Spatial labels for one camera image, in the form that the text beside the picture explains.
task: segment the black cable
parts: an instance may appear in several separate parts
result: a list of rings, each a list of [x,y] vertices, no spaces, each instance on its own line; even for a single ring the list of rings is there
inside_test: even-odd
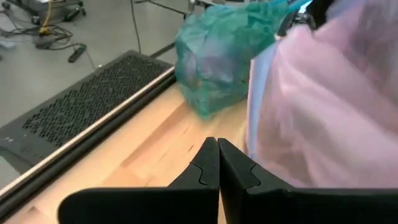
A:
[[[35,27],[31,27],[31,28],[20,28],[6,11],[1,11],[0,13],[4,13],[15,27],[15,29],[13,29],[11,31],[5,31],[5,30],[2,31],[3,36],[12,37],[15,35],[31,35],[31,36],[39,36],[40,35],[39,34],[40,26],[35,26]],[[71,38],[73,37],[73,33],[71,31],[69,31],[65,28],[62,28],[56,24],[49,24],[46,27],[49,28],[50,36],[54,36],[54,39],[49,42],[37,44],[36,48],[39,50],[64,50],[64,49],[68,49],[70,47],[74,47],[77,45],[86,46],[85,44],[82,44],[82,43],[74,43],[74,44],[67,45],[71,41]],[[53,47],[51,47],[53,44],[60,44],[60,45],[66,45],[66,46],[53,48]]]
[[[40,48],[39,46],[37,46],[38,49],[40,50],[65,50],[68,49],[70,47],[74,47],[74,46],[86,46],[85,44],[81,44],[81,43],[75,43],[75,44],[70,44],[68,46],[64,46],[64,47],[59,47],[59,48]]]
[[[138,51],[141,54],[141,42],[139,40],[138,28],[137,28],[137,23],[136,23],[136,15],[134,13],[133,0],[130,0],[130,5],[131,5],[132,22],[134,23],[134,30],[136,31],[136,35],[137,35]]]
[[[24,21],[22,19],[15,18],[15,16],[13,16],[13,18],[11,18],[11,14],[9,14],[10,12],[11,11],[3,10],[3,11],[0,11],[0,14],[2,14],[2,13],[5,14],[9,18],[9,20],[14,24],[14,26],[16,26],[15,22],[23,22],[23,23],[26,23],[26,24],[32,24],[32,21]],[[60,24],[61,22],[64,22],[63,19],[59,20],[57,22],[53,22],[53,23],[51,23],[49,25],[56,25],[56,24]]]

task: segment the yellow cable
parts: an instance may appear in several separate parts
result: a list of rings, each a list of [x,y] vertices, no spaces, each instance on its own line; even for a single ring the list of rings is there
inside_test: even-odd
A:
[[[50,20],[50,17],[51,17],[52,0],[49,0],[47,4],[49,5],[49,9],[47,10],[47,15],[45,17],[43,26],[39,30],[39,33],[42,34],[42,35],[49,35],[50,34],[50,29],[47,27],[47,25],[49,24],[49,20]]]

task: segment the metal stand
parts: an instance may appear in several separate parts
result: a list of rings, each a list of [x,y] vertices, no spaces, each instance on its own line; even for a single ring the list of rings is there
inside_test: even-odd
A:
[[[49,9],[48,4],[42,4],[36,0],[6,0],[6,2],[4,2],[2,6],[4,8],[10,8],[10,4],[13,4],[28,12],[32,16],[32,23],[35,25],[41,24],[39,14]],[[52,0],[52,9],[63,8],[67,6],[77,6],[76,11],[81,12],[84,16],[86,15],[86,10],[84,8],[84,3],[82,0]],[[77,13],[74,12],[71,12],[70,14],[73,14],[73,17],[77,15]]]
[[[179,11],[178,9],[174,9],[172,7],[168,7],[165,6],[163,4],[159,4],[153,0],[138,0],[138,1],[134,1],[134,4],[140,4],[140,3],[144,3],[144,2],[148,2],[151,4],[154,4],[156,6],[162,7],[164,9],[168,9],[170,11],[176,12],[178,14],[181,14],[183,16],[183,19],[185,20],[187,18],[187,16],[189,16],[190,14],[193,13],[193,11],[195,10],[195,6],[202,6],[205,9],[207,9],[209,6],[214,5],[214,3],[212,3],[211,1],[206,1],[206,0],[188,0],[188,11],[183,12],[183,11]],[[174,43],[171,43],[163,48],[161,48],[160,50],[156,51],[155,53],[153,53],[152,55],[150,55],[153,58],[157,58],[159,56],[161,56],[162,54],[168,52],[169,50],[174,48]]]
[[[7,10],[9,10],[9,6],[7,6],[4,2],[1,3],[1,6],[3,7],[3,10],[0,11],[0,14],[6,14]],[[0,27],[0,37],[3,35],[3,32],[5,30],[2,29],[2,27]],[[15,47],[15,43],[13,42],[8,42],[5,40],[0,40],[0,47],[4,48],[4,49],[12,49]]]

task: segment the wheel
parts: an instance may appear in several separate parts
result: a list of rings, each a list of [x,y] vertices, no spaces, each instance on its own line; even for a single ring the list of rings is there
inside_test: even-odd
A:
[[[11,8],[11,5],[8,2],[2,2],[1,6],[5,10],[10,10],[10,8]]]
[[[31,22],[33,25],[40,25],[40,17],[39,16],[32,16]]]

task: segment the cable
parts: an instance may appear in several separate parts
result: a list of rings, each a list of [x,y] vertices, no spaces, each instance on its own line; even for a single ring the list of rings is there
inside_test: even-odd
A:
[[[4,15],[6,15],[6,17],[12,22],[12,25],[14,25],[14,27],[15,27],[16,29],[18,29],[17,24],[14,22],[13,19],[11,19],[11,16],[8,14],[8,12],[7,12],[6,10],[2,11],[1,13],[3,13]]]
[[[37,36],[37,35],[39,35],[38,31],[39,31],[38,27],[33,27],[33,28],[28,28],[28,29],[16,28],[16,29],[13,29],[12,31],[3,30],[3,31],[1,31],[1,33],[5,37],[12,37],[15,35]]]
[[[89,60],[90,63],[91,63],[91,67],[93,68],[93,70],[96,70],[97,68],[96,68],[95,65],[94,65],[94,61],[93,61],[93,59],[91,58],[91,55],[90,55],[90,53],[89,53],[89,49],[88,49],[87,46],[86,46],[86,51],[85,51],[85,53],[86,53],[86,55],[87,55],[87,57],[88,57],[88,60]]]
[[[49,24],[49,20],[50,20],[50,17],[51,17],[52,0],[49,0],[47,4],[48,4],[47,15],[46,15],[46,17],[45,17],[43,26],[42,26],[42,27],[40,28],[40,30],[39,30],[39,33],[40,33],[41,35],[49,35],[49,34],[50,34],[50,30],[49,30],[49,28],[47,27],[47,25]]]
[[[134,23],[134,30],[136,31],[136,35],[137,35],[138,51],[141,54],[141,43],[139,40],[138,28],[137,28],[137,23],[136,23],[136,15],[134,14],[133,0],[130,0],[130,5],[131,5],[132,22]]]
[[[32,42],[32,39],[26,39],[26,40],[10,40],[10,39],[7,39],[7,38],[0,37],[0,42],[26,43],[26,42]]]
[[[40,48],[39,46],[36,46],[36,48],[40,49],[40,50],[65,50],[68,49],[70,47],[74,47],[74,46],[86,46],[85,44],[81,44],[81,43],[75,43],[75,44],[70,44],[68,46],[64,46],[64,47],[58,47],[58,48]]]

